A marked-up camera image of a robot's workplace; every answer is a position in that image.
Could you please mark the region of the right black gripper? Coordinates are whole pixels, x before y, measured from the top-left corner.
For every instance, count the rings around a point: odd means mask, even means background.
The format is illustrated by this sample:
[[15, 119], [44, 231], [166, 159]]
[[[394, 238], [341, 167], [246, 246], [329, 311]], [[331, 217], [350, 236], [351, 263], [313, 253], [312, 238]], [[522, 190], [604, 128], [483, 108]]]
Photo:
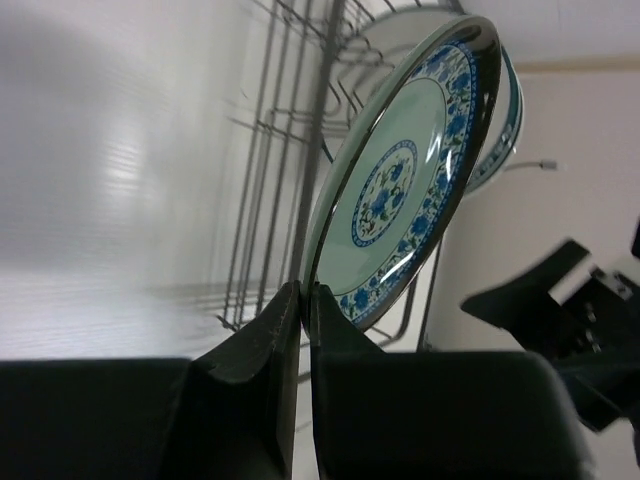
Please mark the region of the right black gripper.
[[588, 256], [566, 240], [521, 275], [465, 298], [460, 308], [509, 332], [526, 350], [561, 349], [553, 365], [581, 422], [599, 433], [625, 419], [638, 434], [639, 238], [611, 267], [593, 268], [566, 300], [577, 321], [550, 290]]

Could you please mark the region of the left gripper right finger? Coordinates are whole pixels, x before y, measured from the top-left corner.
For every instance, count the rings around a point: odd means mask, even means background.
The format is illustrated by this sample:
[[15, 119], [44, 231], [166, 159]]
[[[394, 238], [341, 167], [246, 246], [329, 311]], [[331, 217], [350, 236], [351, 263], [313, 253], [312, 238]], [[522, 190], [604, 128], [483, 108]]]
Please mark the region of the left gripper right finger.
[[326, 286], [306, 303], [325, 479], [596, 479], [559, 350], [386, 353]]

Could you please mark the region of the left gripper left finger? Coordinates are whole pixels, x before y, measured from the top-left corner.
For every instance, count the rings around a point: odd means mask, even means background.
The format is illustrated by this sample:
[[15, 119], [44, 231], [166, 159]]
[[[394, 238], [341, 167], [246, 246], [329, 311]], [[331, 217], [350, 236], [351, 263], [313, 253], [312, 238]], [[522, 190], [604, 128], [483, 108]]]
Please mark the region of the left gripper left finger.
[[300, 285], [196, 358], [5, 361], [5, 479], [288, 479]]

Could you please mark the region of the white plate green line rim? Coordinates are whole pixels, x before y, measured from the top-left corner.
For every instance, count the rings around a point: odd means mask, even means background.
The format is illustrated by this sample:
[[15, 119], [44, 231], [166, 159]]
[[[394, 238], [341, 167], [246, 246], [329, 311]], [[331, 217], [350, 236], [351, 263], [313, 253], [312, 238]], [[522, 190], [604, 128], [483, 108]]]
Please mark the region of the white plate green line rim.
[[516, 153], [523, 122], [521, 83], [511, 58], [502, 47], [498, 96], [487, 137], [465, 189], [466, 197], [479, 193], [506, 169]]

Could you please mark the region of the blue floral green plate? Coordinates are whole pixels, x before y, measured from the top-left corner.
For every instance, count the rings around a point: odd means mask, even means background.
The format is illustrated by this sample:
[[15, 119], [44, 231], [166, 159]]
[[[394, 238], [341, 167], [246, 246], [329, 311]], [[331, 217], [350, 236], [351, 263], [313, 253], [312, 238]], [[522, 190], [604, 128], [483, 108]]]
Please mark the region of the blue floral green plate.
[[325, 285], [360, 329], [441, 239], [487, 137], [501, 76], [493, 23], [457, 16], [417, 44], [354, 119], [313, 210], [301, 291]]

